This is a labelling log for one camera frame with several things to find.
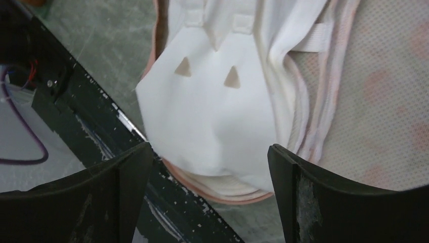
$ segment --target dotted fabric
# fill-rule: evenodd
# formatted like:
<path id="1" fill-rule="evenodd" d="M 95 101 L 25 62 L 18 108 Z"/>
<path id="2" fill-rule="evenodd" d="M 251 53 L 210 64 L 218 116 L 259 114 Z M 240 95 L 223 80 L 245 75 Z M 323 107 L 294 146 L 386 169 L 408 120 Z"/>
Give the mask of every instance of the dotted fabric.
<path id="1" fill-rule="evenodd" d="M 313 110 L 319 54 L 290 56 Z M 429 184 L 428 0 L 360 2 L 322 151 L 319 166 L 354 181 L 391 190 Z"/>

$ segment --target scratched surface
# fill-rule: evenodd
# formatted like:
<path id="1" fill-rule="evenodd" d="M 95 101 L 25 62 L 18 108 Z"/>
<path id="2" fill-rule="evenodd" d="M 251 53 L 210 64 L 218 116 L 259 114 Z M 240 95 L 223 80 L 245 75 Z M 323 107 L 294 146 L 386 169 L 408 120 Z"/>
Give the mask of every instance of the scratched surface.
<path id="1" fill-rule="evenodd" d="M 151 50 L 152 0 L 53 0 L 34 11 L 141 129 L 134 88 Z M 211 205 L 245 242 L 284 242 L 274 198 Z"/>

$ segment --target purple wire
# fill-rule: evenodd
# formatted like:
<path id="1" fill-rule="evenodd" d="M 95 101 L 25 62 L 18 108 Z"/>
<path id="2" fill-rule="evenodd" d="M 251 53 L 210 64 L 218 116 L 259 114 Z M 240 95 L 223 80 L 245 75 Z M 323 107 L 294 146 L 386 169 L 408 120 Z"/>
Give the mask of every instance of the purple wire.
<path id="1" fill-rule="evenodd" d="M 32 160 L 0 158 L 0 164 L 19 165 L 19 166 L 29 166 L 29 165 L 41 164 L 41 163 L 45 162 L 46 160 L 48 160 L 48 157 L 49 157 L 48 150 L 45 148 L 45 146 L 40 141 L 40 139 L 37 137 L 37 135 L 33 132 L 33 130 L 27 124 L 25 119 L 22 117 L 21 113 L 19 113 L 18 109 L 16 108 L 14 102 L 12 101 L 11 96 L 10 96 L 9 91 L 8 91 L 8 88 L 6 87 L 6 75 L 8 74 L 8 71 L 9 71 L 9 68 L 5 68 L 2 72 L 1 79 L 0 79 L 3 94 L 4 94 L 7 102 L 9 103 L 11 109 L 15 113 L 16 117 L 19 119 L 19 121 L 25 127 L 25 129 L 31 135 L 31 137 L 35 140 L 38 147 L 42 150 L 43 157 L 40 159 L 32 159 Z"/>

